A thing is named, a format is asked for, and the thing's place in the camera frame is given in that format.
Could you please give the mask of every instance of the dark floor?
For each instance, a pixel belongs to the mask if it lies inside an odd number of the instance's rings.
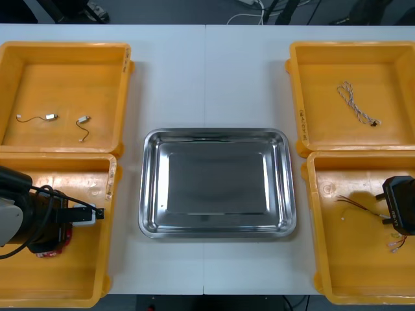
[[[53,23],[35,0],[25,0],[40,23]],[[112,24],[199,24],[224,25],[236,14],[258,14],[238,0],[91,0],[104,7],[110,14]],[[263,0],[264,6],[272,0]],[[280,0],[276,8],[283,8],[287,0]],[[291,19],[291,25],[306,25],[318,0],[311,0],[298,7]],[[348,14],[356,0],[322,0],[310,25],[327,25]],[[415,0],[394,0],[386,9],[382,25],[393,25],[409,8],[415,7]],[[269,25],[276,17],[270,18]],[[255,25],[259,17],[241,16],[232,24]]]
[[[288,295],[294,311],[304,311],[307,296]],[[285,311],[282,296],[160,296],[160,295],[107,295],[92,311]],[[54,311],[63,309],[31,309]],[[308,311],[410,311],[415,306],[337,306],[324,296],[312,295]]]

